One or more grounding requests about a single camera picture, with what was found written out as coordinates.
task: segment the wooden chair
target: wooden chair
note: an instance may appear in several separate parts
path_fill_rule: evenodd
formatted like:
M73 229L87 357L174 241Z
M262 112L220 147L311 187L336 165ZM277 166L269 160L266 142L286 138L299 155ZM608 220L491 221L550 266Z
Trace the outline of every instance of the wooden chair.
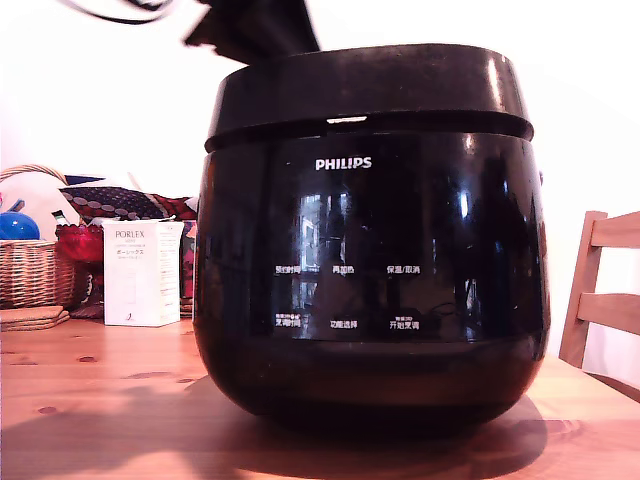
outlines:
M589 323L640 335L640 295L596 294L602 247L640 248L640 212L607 218L604 212L587 212L573 276L560 358L582 368ZM604 375L594 378L640 402L640 390Z

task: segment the glossy black surface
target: glossy black surface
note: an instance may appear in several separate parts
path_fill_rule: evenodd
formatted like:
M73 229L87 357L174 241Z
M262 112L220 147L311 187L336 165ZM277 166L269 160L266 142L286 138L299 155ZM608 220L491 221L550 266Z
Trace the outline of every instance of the glossy black surface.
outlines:
M427 123L479 117L471 130L450 131L485 131L502 119L510 135L533 137L504 55L466 45L391 45L294 55L234 72L220 85L207 149L239 129L273 139L305 127L316 135L327 118L385 115L402 122L407 114Z
M549 328L531 146L358 129L209 156L194 322L207 369L283 421L493 418L533 380Z

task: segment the fabric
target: fabric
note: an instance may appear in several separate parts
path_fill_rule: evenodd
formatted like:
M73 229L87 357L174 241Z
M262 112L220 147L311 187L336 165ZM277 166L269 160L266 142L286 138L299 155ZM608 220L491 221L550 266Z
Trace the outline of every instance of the fabric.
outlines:
M189 197L166 198L122 187L66 187L62 195L85 222L93 218L149 220L169 218L195 220L196 212L189 208Z

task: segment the lid rim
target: lid rim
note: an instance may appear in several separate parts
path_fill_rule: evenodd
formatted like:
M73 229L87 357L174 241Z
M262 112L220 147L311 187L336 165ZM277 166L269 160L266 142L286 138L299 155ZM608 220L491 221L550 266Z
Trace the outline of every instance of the lid rim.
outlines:
M238 70L220 85L209 138L259 125L436 111L502 113L531 123L503 55L409 44L305 53Z

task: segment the wooden table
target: wooden table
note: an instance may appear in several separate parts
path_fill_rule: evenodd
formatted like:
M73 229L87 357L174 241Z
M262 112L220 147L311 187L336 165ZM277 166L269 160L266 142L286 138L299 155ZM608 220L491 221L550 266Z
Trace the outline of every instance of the wooden table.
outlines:
M473 435L354 443L270 426L206 376L190 321L3 333L2 478L640 478L640 405L556 358Z

